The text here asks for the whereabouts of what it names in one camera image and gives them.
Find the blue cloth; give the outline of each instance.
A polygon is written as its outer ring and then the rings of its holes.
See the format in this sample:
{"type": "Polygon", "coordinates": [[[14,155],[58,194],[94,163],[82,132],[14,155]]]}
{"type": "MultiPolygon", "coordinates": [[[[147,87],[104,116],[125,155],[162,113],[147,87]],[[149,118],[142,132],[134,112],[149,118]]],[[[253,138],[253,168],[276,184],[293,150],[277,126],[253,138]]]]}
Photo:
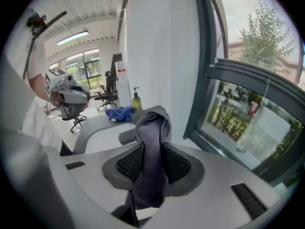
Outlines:
{"type": "Polygon", "coordinates": [[[110,119],[116,119],[118,121],[124,121],[124,122],[125,121],[131,122],[132,121],[131,115],[134,113],[134,109],[131,106],[127,106],[125,108],[124,107],[111,108],[111,109],[107,109],[105,113],[110,119]]]}

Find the ceiling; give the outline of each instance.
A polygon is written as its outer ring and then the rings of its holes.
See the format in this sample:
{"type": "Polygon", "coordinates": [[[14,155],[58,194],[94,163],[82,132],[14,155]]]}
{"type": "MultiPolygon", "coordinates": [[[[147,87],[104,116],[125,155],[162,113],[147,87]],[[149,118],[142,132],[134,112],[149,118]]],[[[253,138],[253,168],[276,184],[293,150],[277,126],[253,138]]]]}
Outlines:
{"type": "Polygon", "coordinates": [[[114,38],[117,40],[119,17],[123,0],[34,0],[30,7],[48,23],[63,11],[67,14],[50,26],[45,32],[47,58],[94,40],[114,38]],[[56,43],[73,34],[88,30],[89,35],[67,42],[56,43]]]}

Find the green liquid bottle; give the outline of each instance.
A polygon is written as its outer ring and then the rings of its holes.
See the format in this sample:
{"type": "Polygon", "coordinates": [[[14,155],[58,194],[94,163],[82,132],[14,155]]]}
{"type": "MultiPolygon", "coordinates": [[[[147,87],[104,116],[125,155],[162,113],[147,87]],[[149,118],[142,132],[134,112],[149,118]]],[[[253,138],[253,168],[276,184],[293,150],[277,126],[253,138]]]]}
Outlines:
{"type": "Polygon", "coordinates": [[[134,87],[134,98],[132,100],[132,106],[135,112],[142,110],[141,98],[138,96],[138,93],[136,92],[137,88],[138,87],[134,87]]]}

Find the gray towel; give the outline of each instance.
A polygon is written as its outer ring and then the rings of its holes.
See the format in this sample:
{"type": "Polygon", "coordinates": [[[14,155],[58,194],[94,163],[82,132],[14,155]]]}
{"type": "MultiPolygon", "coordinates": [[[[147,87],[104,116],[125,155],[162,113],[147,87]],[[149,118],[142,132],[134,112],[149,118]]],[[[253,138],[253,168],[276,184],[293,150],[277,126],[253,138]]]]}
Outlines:
{"type": "Polygon", "coordinates": [[[161,147],[172,138],[167,112],[155,109],[145,113],[136,123],[134,137],[137,142],[144,143],[143,169],[132,189],[135,208],[159,208],[164,201],[163,189],[168,185],[161,147]]]}

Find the person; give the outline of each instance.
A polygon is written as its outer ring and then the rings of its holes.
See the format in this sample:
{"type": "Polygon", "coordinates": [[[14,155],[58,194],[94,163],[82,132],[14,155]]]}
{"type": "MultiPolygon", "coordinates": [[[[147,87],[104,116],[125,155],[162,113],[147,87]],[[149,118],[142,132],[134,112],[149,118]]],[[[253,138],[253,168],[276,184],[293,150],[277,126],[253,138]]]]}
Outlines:
{"type": "MultiPolygon", "coordinates": [[[[10,65],[23,78],[29,49],[32,42],[32,28],[27,26],[28,18],[33,15],[30,8],[27,8],[15,24],[8,40],[4,46],[3,53],[10,65]]],[[[47,58],[44,48],[44,37],[40,35],[34,42],[29,57],[29,64],[25,73],[26,84],[35,94],[51,102],[49,95],[44,88],[44,75],[47,70],[47,58]]],[[[61,97],[58,93],[54,95],[55,103],[60,104],[61,97]]],[[[54,126],[48,120],[43,109],[33,100],[23,121],[21,131],[37,138],[44,146],[56,148],[61,156],[71,155],[72,151],[63,142],[54,126]]]]}

